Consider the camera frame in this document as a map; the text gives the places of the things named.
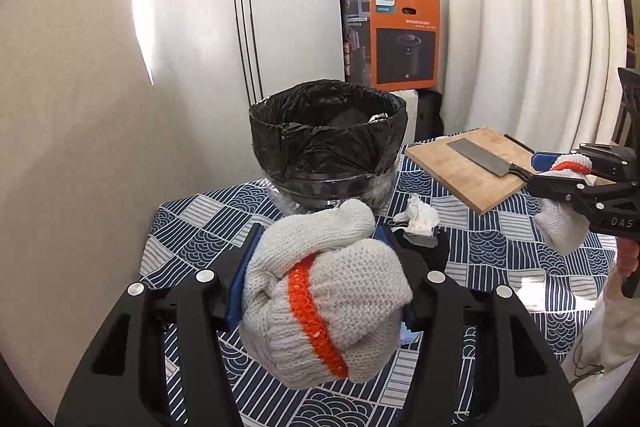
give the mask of wooden cutting board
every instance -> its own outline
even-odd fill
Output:
[[[447,145],[466,138],[510,163],[535,173],[532,154],[488,127],[409,147],[405,154],[478,214],[502,203],[524,182],[513,174],[498,178]]]

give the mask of silver screw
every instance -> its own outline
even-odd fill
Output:
[[[215,276],[216,274],[211,270],[200,270],[198,273],[196,273],[196,279],[200,282],[209,282],[213,280],[213,277]]]
[[[129,287],[127,288],[127,293],[135,297],[136,295],[140,295],[144,290],[145,290],[145,285],[143,285],[142,282],[134,282],[133,284],[130,284]]]
[[[439,272],[438,270],[431,270],[427,274],[427,279],[429,279],[433,283],[440,284],[445,282],[446,277],[444,273]]]
[[[495,292],[503,299],[508,299],[513,295],[513,290],[508,286],[500,285],[495,289]]]

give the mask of orange stripe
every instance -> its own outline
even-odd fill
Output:
[[[582,165],[578,162],[566,161],[560,162],[555,167],[552,167],[552,171],[563,171],[565,169],[570,169],[574,172],[580,172],[580,174],[584,174],[585,176],[591,172],[591,169],[586,165]]]
[[[344,363],[340,352],[335,349],[327,332],[326,323],[319,315],[309,291],[309,269],[316,255],[318,254],[307,255],[289,271],[288,289],[291,312],[302,326],[316,355],[329,368],[332,375],[347,378],[349,376],[347,364]]]

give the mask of curtain fold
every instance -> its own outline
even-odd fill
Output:
[[[622,0],[440,0],[446,132],[488,125],[537,150],[608,142],[625,65]]]

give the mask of table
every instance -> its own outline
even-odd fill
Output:
[[[532,216],[539,207],[524,190],[478,216],[404,154],[393,194],[378,223],[387,223],[404,210],[413,192],[436,208],[440,225],[449,233],[447,274],[461,285],[482,291],[510,285],[558,360],[564,359],[604,286],[616,254],[614,238],[590,233],[580,248],[562,258],[544,245],[533,226]],[[242,245],[252,224],[268,227],[282,217],[269,200],[263,180],[165,203],[151,225],[140,280],[153,289],[175,285],[208,267],[226,250]],[[366,384],[341,380],[301,391],[285,388],[252,360],[237,330],[220,334],[220,346],[247,426],[386,427],[394,423],[404,403],[419,341],[401,346]],[[165,348],[172,417],[185,422],[175,325],[167,331]],[[474,348],[475,328],[469,327],[463,342],[460,405],[452,423],[468,417]]]

